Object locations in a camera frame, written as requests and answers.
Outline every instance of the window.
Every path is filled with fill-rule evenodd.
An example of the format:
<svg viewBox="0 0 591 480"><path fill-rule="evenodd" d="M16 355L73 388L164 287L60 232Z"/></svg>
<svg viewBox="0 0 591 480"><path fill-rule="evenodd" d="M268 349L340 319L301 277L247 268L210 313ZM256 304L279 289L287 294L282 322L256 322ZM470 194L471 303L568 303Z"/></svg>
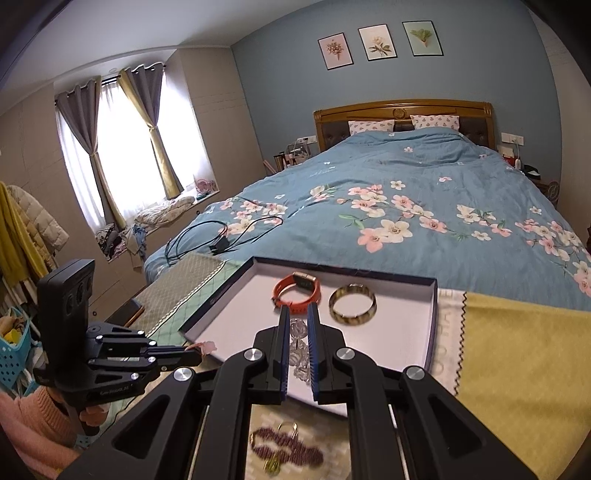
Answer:
<svg viewBox="0 0 591 480"><path fill-rule="evenodd" d="M86 221L96 232L105 225L105 215L88 154L57 110L56 115L68 174ZM212 178L193 108L166 75L158 128L185 190L194 188L195 179ZM165 193L148 127L116 82L101 87L97 136L109 190L131 224L140 211L164 201Z"/></svg>

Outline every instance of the metal screw cap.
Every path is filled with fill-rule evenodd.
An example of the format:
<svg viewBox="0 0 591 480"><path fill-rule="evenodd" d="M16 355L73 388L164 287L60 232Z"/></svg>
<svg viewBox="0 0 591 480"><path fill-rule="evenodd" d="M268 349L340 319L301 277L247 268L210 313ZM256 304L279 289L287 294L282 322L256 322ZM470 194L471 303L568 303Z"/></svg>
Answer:
<svg viewBox="0 0 591 480"><path fill-rule="evenodd" d="M355 357L355 350L349 348L348 346L339 348L336 351L336 356L341 360L351 360L353 357Z"/></svg>
<svg viewBox="0 0 591 480"><path fill-rule="evenodd" d="M409 367L407 369L407 377L411 380L422 380L425 378L425 370L421 367Z"/></svg>
<svg viewBox="0 0 591 480"><path fill-rule="evenodd" d="M185 382L189 378L191 378L192 376L193 376L193 370L191 370L190 368L187 368L187 367L177 368L173 373L174 379L178 382Z"/></svg>
<svg viewBox="0 0 591 480"><path fill-rule="evenodd" d="M244 358L249 362L255 362L259 358L262 358L262 352L258 348L249 348L244 352Z"/></svg>

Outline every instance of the pillow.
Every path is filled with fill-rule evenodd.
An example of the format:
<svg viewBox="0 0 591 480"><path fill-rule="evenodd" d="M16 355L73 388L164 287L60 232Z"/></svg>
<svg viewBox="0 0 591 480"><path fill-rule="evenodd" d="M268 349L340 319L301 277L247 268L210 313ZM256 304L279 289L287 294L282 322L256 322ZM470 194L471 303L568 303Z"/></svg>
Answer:
<svg viewBox="0 0 591 480"><path fill-rule="evenodd" d="M460 129L460 117L457 115L411 115L415 130L426 127L447 127Z"/></svg>
<svg viewBox="0 0 591 480"><path fill-rule="evenodd" d="M380 122L349 122L351 135L361 132L392 132L394 131L394 120L382 120Z"/></svg>

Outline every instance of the bangle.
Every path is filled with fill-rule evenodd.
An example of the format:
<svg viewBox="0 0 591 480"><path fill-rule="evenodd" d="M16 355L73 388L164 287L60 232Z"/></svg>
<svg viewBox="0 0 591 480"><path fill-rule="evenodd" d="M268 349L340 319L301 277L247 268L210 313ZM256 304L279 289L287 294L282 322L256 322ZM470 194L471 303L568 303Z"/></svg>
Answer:
<svg viewBox="0 0 591 480"><path fill-rule="evenodd" d="M362 313L361 315L350 317L343 315L342 313L339 313L335 310L335 303L337 302L337 300L351 293L361 293L361 295L365 295L372 301L371 307L368 309L367 312ZM359 283L352 283L350 285L347 285L346 287L337 288L329 299L329 311L331 317L334 318L335 322L344 323L345 325L362 325L364 323L367 323L374 317L375 312L377 310L378 303L375 299L374 292L372 292L365 285L361 285Z"/></svg>

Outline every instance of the blue duvet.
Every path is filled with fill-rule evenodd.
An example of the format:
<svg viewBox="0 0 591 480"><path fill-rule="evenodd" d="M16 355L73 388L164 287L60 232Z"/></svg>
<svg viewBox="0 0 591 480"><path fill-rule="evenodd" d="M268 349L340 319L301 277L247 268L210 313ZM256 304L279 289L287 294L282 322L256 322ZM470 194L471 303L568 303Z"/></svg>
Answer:
<svg viewBox="0 0 591 480"><path fill-rule="evenodd" d="M253 255L436 277L439 286L591 310L591 257L552 204L496 152L448 128L364 132L238 196L192 225L228 224L228 240L268 235L221 255ZM217 234L204 225L178 251ZM208 252L207 247L199 249ZM168 268L164 247L145 264Z"/></svg>

